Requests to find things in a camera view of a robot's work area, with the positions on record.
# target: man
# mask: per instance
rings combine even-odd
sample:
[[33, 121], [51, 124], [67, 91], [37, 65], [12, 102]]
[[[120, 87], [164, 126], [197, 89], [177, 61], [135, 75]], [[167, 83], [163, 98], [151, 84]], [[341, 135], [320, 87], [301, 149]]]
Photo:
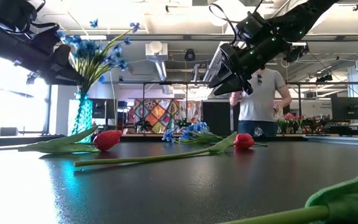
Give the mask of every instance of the man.
[[[252, 74], [249, 80], [253, 94], [245, 92], [234, 92], [230, 97], [230, 104], [236, 106], [241, 102], [239, 116], [239, 133], [254, 135], [255, 128], [260, 128], [266, 136], [275, 136], [277, 125], [273, 116], [276, 107], [288, 106], [292, 99], [290, 91], [278, 71], [265, 68]], [[281, 102], [274, 105], [275, 91], [283, 98]]]

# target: window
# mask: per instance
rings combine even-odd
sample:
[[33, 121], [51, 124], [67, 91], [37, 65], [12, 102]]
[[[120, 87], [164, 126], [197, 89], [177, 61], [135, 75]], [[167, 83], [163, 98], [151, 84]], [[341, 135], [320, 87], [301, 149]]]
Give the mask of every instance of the window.
[[0, 58], [0, 127], [47, 133], [50, 87], [43, 79], [26, 85], [29, 71]]

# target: computer monitor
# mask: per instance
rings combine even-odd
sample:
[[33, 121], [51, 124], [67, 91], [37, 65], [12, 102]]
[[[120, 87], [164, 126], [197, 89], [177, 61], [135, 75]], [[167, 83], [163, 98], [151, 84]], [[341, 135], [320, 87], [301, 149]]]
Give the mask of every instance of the computer monitor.
[[90, 98], [90, 100], [92, 101], [92, 118], [106, 119], [104, 117], [106, 112], [107, 112], [107, 119], [115, 118], [116, 104], [113, 99]]
[[334, 121], [358, 119], [358, 97], [333, 97], [331, 110]]

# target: red tulip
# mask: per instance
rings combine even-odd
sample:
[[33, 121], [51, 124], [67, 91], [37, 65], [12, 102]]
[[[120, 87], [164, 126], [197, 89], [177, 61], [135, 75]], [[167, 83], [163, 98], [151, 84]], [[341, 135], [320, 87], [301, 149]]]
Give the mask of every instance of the red tulip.
[[238, 150], [249, 149], [254, 144], [255, 141], [250, 134], [238, 134], [234, 141], [234, 147]]
[[119, 143], [119, 140], [122, 136], [122, 131], [105, 131], [99, 133], [93, 142], [95, 147], [102, 151], [107, 151], [111, 149], [114, 145]]

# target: dark table surface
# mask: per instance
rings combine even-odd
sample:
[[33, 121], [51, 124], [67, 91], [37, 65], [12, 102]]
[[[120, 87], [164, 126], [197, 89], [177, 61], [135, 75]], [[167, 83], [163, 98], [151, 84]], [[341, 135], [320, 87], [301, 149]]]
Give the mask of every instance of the dark table surface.
[[0, 223], [219, 223], [303, 207], [317, 190], [358, 174], [358, 146], [320, 142], [73, 167], [79, 160], [200, 147], [124, 142], [101, 154], [0, 151]]

